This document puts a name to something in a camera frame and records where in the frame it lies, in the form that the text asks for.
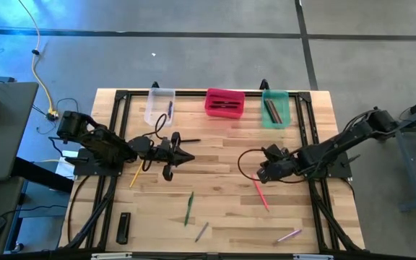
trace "black metal frame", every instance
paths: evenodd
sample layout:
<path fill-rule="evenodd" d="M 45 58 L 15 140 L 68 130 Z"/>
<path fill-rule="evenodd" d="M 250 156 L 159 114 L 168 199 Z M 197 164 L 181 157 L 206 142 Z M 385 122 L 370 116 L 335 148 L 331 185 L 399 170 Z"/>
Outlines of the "black metal frame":
<path fill-rule="evenodd" d="M 268 90 L 269 84 L 265 79 L 261 82 L 261 86 L 259 88 L 260 90 Z M 109 128 L 110 130 L 114 130 L 116 126 L 116 120 L 118 118 L 118 108 L 121 103 L 121 101 L 124 99 L 124 110 L 123 110 L 123 117 L 121 119 L 121 127 L 119 131 L 119 136 L 121 138 L 124 138 L 124 134 L 126 132 L 126 125 L 128 122 L 128 115 L 129 115 L 129 107 L 131 104 L 131 98 L 133 96 L 147 96 L 149 93 L 149 90 L 117 90 L 115 93 L 115 99 L 113 102 L 113 110 L 110 118 L 110 124 Z M 206 91 L 197 91 L 197 90 L 176 90 L 175 91 L 176 96 L 198 96 L 203 97 L 206 95 Z M 314 144 L 319 143 L 319 137 L 317 134 L 317 127 L 316 127 L 316 120 L 314 118 L 313 108 L 312 108 L 312 100 L 311 100 L 311 94 L 310 92 L 289 92 L 288 93 L 290 98 L 293 98 L 295 100 L 297 114 L 298 114 L 298 124 L 300 129 L 300 136 L 301 136 L 301 142 L 302 145 L 308 145 L 307 140 L 307 134 L 306 134 L 306 127 L 304 123 L 304 115 L 303 110 L 301 108 L 301 105 L 304 103 L 306 106 L 306 110 L 309 116 L 309 123 L 311 127 L 311 136 Z M 245 91 L 246 97 L 258 97 L 260 98 L 262 96 L 262 92 L 259 91 Z M 99 177 L 99 181 L 97 183 L 97 190 L 95 194 L 95 200 L 92 207 L 92 210 L 97 207 L 97 205 L 100 203 L 100 200 L 103 195 L 103 187 L 105 183 L 105 176 Z M 314 181 L 309 181 L 309 189 L 311 191 L 311 185 L 315 185 Z M 327 182 L 325 178 L 321 180 L 321 189 L 322 194 L 324 198 L 324 203 L 328 207 L 328 210 L 332 212 L 332 205 L 330 202 L 330 195 L 329 195 L 329 188 L 327 186 Z M 319 208 L 316 206 L 316 203 L 311 200 L 311 205 L 313 209 L 313 218 L 314 218 L 314 225 L 316 226 L 316 236 L 317 236 L 317 242 L 318 242 L 318 249 L 320 251 L 328 249 L 328 247 L 325 244 L 324 240 L 324 230 L 322 228 L 321 218 L 320 218 L 320 212 Z M 103 226 L 102 231 L 100 234 L 100 242 L 98 246 L 105 250 L 105 245 L 107 242 L 107 234 L 108 234 L 108 228 L 111 220 L 111 211 L 113 207 L 113 200 L 108 204 L 107 209 L 105 210 L 105 217 L 103 220 Z M 93 245 L 93 238 L 95 234 L 95 224 L 91 231 L 89 232 L 86 240 L 86 248 L 92 248 Z M 336 233 L 333 231 L 333 229 L 330 227 L 330 236 L 331 236 L 331 247 L 333 249 L 339 249 L 338 239 Z"/>

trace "red plastic bin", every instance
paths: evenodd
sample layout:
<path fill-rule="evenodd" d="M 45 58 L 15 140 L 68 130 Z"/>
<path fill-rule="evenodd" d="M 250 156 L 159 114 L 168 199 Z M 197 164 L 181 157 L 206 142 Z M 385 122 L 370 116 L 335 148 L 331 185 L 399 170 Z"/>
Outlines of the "red plastic bin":
<path fill-rule="evenodd" d="M 210 108 L 214 101 L 239 102 L 237 108 Z M 219 116 L 224 118 L 239 119 L 243 114 L 243 104 L 245 103 L 245 93 L 233 90 L 208 89 L 207 99 L 205 100 L 205 113 L 208 116 Z"/>

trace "green plastic bin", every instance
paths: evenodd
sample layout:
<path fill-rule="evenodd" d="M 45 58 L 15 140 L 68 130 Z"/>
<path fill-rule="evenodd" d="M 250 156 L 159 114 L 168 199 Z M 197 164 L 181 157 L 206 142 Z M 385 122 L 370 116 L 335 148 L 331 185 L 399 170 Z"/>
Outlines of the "green plastic bin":
<path fill-rule="evenodd" d="M 272 118 L 267 112 L 264 100 L 270 99 L 275 105 L 277 112 L 282 119 L 282 123 L 272 123 Z M 261 120 L 262 125 L 268 129 L 284 129 L 290 125 L 290 104 L 288 92 L 280 90 L 264 90 L 261 97 Z"/>

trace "table leg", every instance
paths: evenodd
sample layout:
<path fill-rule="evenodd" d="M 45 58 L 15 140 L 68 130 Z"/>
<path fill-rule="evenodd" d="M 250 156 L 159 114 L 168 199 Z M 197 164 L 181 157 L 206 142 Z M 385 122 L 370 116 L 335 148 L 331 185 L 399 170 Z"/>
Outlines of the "table leg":
<path fill-rule="evenodd" d="M 49 170 L 41 168 L 26 160 L 16 157 L 14 167 L 12 168 L 12 176 L 20 176 L 28 181 L 39 183 L 51 189 L 72 192 L 73 181 L 59 174 L 52 173 Z"/>

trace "yellow pencil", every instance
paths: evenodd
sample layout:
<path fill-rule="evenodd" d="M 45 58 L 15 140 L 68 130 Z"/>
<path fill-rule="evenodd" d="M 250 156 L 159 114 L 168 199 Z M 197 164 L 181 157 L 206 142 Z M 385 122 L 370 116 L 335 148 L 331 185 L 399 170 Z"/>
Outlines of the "yellow pencil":
<path fill-rule="evenodd" d="M 137 176 L 138 176 L 138 175 L 139 175 L 139 173 L 141 172 L 141 169 L 142 169 L 143 164 L 144 164 L 144 161 L 142 161 L 142 162 L 141 162 L 141 165 L 139 166 L 139 169 L 137 169 L 136 174 L 134 174 L 134 178 L 133 178 L 133 180 L 131 181 L 131 184 L 129 184 L 129 188 L 131 188 L 131 187 L 134 185 L 134 182 L 136 181 Z"/>

